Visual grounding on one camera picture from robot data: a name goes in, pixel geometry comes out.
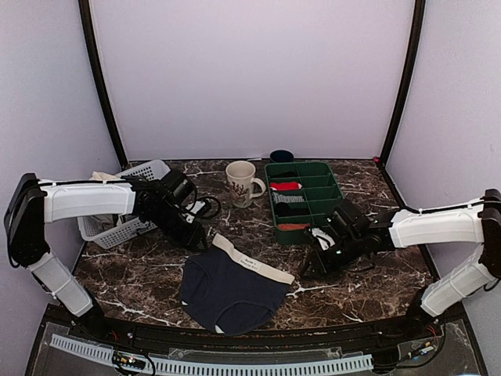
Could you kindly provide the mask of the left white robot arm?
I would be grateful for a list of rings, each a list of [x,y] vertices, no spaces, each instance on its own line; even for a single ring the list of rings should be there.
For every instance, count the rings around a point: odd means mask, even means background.
[[[202,220],[185,200],[196,187],[179,170],[154,180],[126,175],[107,181],[41,181],[34,173],[22,176],[4,216],[9,262],[28,269],[53,298],[77,318],[94,342],[110,336],[110,323],[99,306],[52,253],[45,225],[93,215],[135,215],[151,222],[170,242],[189,250],[207,248]]]

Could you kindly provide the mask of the navy underwear white waistband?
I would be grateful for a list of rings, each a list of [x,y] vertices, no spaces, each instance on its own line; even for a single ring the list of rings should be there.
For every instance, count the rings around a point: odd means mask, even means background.
[[[293,282],[293,275],[245,255],[218,233],[205,252],[186,260],[179,297],[200,326],[237,336],[267,324]]]

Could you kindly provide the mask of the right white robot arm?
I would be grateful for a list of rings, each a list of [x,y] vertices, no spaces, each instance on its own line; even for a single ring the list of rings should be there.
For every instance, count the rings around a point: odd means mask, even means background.
[[[373,219],[343,199],[324,215],[321,226],[308,232],[319,246],[306,257],[301,272],[316,276],[338,273],[356,259],[380,251],[421,244],[477,244],[452,272],[416,293],[399,324],[400,334],[408,340],[419,338],[435,317],[500,278],[500,192],[496,189],[462,204],[404,207]]]

